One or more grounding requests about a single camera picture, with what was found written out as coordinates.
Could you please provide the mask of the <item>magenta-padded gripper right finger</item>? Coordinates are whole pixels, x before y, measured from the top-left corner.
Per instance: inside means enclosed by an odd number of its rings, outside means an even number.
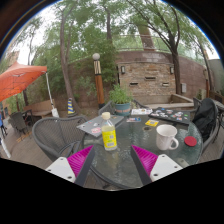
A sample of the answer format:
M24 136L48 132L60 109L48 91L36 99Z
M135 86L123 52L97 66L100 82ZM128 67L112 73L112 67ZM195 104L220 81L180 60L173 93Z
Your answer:
M131 157L143 185L147 185L182 169L180 165L166 154L157 156L135 145L131 146Z

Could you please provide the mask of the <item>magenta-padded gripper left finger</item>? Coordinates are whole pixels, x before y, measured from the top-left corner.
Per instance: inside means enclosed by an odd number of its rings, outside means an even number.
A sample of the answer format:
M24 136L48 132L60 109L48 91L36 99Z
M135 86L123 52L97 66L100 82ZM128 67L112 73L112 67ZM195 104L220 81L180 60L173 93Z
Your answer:
M76 185L83 186L94 156L94 146L90 145L68 158L59 157L46 168L46 171Z

